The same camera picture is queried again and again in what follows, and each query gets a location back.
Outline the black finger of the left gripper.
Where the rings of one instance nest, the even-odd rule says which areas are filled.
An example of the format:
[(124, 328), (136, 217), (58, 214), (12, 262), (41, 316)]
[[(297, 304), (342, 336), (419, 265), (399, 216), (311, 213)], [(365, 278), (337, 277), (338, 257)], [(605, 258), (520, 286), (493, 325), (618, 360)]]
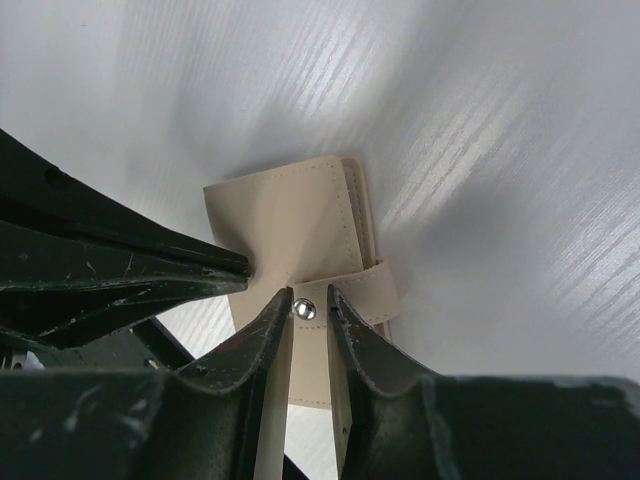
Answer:
[(90, 239), (248, 278), (241, 254), (172, 231), (103, 195), (1, 133), (1, 218), (69, 239)]
[(175, 306), (246, 289), (246, 257), (171, 234), (60, 237), (1, 225), (1, 335), (68, 349)]

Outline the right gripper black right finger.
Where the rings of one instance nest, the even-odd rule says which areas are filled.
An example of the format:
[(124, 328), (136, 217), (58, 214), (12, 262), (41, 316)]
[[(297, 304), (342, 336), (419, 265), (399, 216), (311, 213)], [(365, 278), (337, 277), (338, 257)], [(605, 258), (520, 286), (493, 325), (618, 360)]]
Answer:
[(445, 376), (327, 292), (343, 479), (635, 479), (639, 388), (612, 377)]

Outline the beige card holder wallet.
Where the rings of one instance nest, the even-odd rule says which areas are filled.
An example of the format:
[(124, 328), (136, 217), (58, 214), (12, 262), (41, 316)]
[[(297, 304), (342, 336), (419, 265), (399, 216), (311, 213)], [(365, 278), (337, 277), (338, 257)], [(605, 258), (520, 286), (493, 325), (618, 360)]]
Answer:
[(228, 298), (235, 328), (277, 290), (292, 288), (305, 309), (294, 316), (289, 401), (330, 408), (328, 286), (384, 337), (400, 313), (391, 269), (375, 246), (361, 163), (318, 157), (210, 185), (204, 200), (216, 244), (252, 269), (248, 288)]

